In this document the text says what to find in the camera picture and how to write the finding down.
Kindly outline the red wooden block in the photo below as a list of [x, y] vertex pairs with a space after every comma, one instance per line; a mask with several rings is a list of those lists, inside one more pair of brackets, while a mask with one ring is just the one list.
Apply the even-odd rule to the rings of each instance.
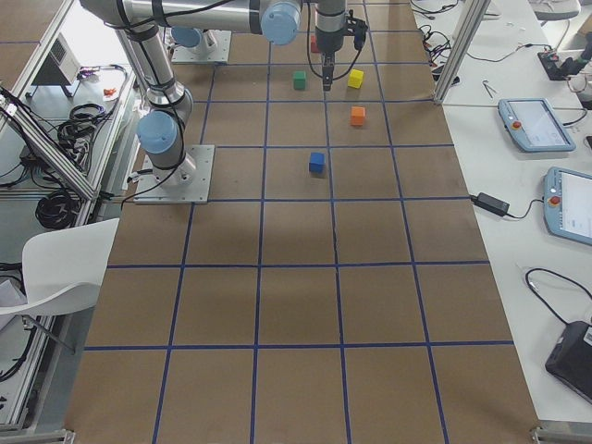
[[318, 53], [318, 48], [317, 48], [317, 45], [316, 45], [316, 38], [315, 38], [314, 35], [312, 35], [311, 36], [311, 39], [310, 39], [310, 51], [312, 53]]

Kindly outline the yellow wooden block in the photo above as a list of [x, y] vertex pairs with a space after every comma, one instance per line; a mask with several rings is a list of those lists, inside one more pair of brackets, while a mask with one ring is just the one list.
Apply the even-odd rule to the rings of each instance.
[[352, 69], [348, 77], [348, 87], [359, 90], [364, 83], [364, 72], [359, 69]]

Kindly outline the green wooden block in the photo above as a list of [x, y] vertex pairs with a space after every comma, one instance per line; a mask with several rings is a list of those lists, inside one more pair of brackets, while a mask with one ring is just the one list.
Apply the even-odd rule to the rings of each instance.
[[303, 70], [296, 70], [292, 73], [292, 86], [295, 91], [304, 91], [307, 84], [307, 75]]

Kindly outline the orange wooden block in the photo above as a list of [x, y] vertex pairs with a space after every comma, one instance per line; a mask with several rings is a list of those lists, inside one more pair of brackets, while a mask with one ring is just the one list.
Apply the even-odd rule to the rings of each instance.
[[350, 124], [353, 127], [362, 127], [366, 120], [366, 109], [364, 106], [352, 106], [350, 112]]

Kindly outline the blue wooden block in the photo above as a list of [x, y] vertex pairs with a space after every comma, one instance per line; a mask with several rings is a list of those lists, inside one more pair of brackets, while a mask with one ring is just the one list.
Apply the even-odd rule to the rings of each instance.
[[311, 173], [322, 174], [325, 170], [326, 157], [324, 153], [310, 153], [308, 169]]

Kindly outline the hex key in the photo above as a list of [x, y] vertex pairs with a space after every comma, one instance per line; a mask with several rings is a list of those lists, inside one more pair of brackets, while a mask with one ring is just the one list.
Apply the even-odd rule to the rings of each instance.
[[489, 95], [489, 97], [492, 98], [495, 91], [489, 86], [488, 81], [487, 80], [483, 80], [482, 81], [482, 84], [483, 84], [483, 86], [484, 86], [487, 94]]

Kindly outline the teach pendant upper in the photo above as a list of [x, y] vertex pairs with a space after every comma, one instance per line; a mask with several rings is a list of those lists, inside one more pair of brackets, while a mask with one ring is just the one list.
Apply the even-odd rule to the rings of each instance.
[[575, 143], [544, 98], [501, 99], [499, 117], [514, 144], [524, 152], [572, 152]]

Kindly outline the teach pendant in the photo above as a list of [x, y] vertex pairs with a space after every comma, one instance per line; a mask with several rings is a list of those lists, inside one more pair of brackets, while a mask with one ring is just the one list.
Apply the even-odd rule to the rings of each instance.
[[575, 143], [544, 98], [501, 99], [499, 117], [514, 144], [524, 152], [572, 152]]
[[544, 220], [549, 232], [591, 244], [591, 176], [552, 167], [544, 178]]

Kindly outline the black power adapter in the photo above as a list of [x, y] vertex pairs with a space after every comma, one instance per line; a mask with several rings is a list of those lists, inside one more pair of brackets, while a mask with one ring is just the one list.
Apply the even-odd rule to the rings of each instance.
[[506, 216], [510, 208], [508, 203], [484, 192], [479, 192], [477, 195], [471, 194], [470, 200], [475, 206], [497, 216]]

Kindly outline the grey box device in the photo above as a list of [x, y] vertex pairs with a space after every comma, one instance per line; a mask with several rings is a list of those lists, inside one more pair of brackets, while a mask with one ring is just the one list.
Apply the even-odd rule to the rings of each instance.
[[80, 68], [79, 60], [63, 34], [59, 33], [26, 96], [33, 97], [39, 87], [56, 86], [61, 88], [66, 97], [73, 97], [80, 86], [78, 79]]

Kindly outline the teach pendant lower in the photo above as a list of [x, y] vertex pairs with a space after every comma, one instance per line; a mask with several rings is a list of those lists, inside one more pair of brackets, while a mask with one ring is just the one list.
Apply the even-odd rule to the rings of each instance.
[[591, 244], [591, 176], [552, 167], [544, 178], [544, 220], [549, 232]]

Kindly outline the white chair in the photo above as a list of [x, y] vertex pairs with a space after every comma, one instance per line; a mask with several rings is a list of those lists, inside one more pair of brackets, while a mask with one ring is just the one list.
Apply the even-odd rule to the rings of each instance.
[[73, 314], [97, 304], [118, 223], [113, 218], [29, 239], [21, 255], [26, 301], [3, 306], [1, 314], [29, 319], [49, 338], [74, 352], [74, 347], [36, 318]]

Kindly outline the black tablet device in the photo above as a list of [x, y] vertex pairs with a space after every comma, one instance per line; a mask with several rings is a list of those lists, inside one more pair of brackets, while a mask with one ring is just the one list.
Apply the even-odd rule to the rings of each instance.
[[545, 368], [563, 385], [591, 402], [591, 325], [584, 321], [569, 323]]

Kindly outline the aluminium frame post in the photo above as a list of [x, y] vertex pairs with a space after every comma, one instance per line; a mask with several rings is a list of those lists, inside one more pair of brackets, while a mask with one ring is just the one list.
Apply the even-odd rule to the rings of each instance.
[[436, 84], [433, 97], [435, 104], [444, 103], [489, 4], [489, 0], [465, 2], [460, 20], [452, 34], [453, 45], [448, 61], [445, 63]]

